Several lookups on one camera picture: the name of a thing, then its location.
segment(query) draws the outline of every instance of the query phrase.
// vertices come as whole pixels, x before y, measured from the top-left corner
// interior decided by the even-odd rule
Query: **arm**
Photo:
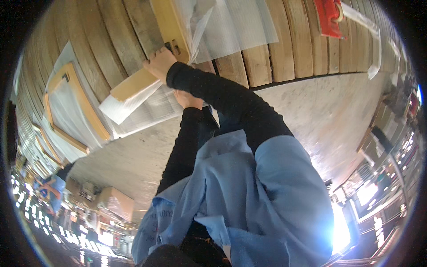
[[[197,126],[203,118],[200,109],[189,107],[182,113],[181,129],[169,156],[157,194],[193,173],[197,154]]]

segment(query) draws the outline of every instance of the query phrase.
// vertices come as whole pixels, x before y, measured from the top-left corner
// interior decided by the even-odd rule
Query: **worker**
[[[156,196],[132,245],[138,266],[320,266],[333,213],[308,153],[263,99],[177,62],[165,47],[144,68],[184,108]],[[220,129],[198,148],[204,100]]]
[[[64,169],[60,169],[56,174],[53,174],[49,177],[49,181],[41,184],[38,188],[39,192],[46,190],[46,195],[49,196],[49,206],[47,206],[46,212],[52,216],[59,211],[62,203],[62,195],[66,186],[67,175],[71,171],[74,163],[69,163],[64,167]]]

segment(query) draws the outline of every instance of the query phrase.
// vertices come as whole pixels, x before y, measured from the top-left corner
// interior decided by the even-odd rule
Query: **floor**
[[[307,79],[258,91],[310,154],[323,180],[339,184],[362,161],[356,148],[369,126],[388,75],[365,73]],[[113,186],[135,200],[132,221],[149,208],[179,131],[176,117],[78,160],[70,176]]]

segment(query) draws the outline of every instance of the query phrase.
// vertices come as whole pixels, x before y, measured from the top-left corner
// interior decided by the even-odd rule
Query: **black sleeve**
[[[169,69],[167,85],[202,98],[225,116],[236,118],[246,133],[246,141],[255,154],[264,141],[292,132],[279,115],[261,97],[236,82],[177,62]]]
[[[203,112],[200,109],[184,109],[181,129],[161,176],[157,194],[193,173],[197,154],[197,127],[202,118]]]

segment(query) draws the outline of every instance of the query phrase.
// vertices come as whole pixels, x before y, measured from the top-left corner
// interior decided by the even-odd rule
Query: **blue shirt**
[[[61,202],[62,202],[62,192],[65,189],[65,181],[59,178],[59,176],[55,175],[54,178],[55,181],[50,185],[52,188],[58,190],[58,192],[61,194],[61,198],[57,199],[55,194],[52,192],[49,192],[50,196],[50,205],[52,206],[53,211],[56,213],[61,208]]]
[[[135,263],[178,246],[193,219],[235,266],[320,266],[332,252],[333,213],[308,153],[292,136],[255,156],[243,130],[210,139],[193,174],[153,198],[132,245]]]

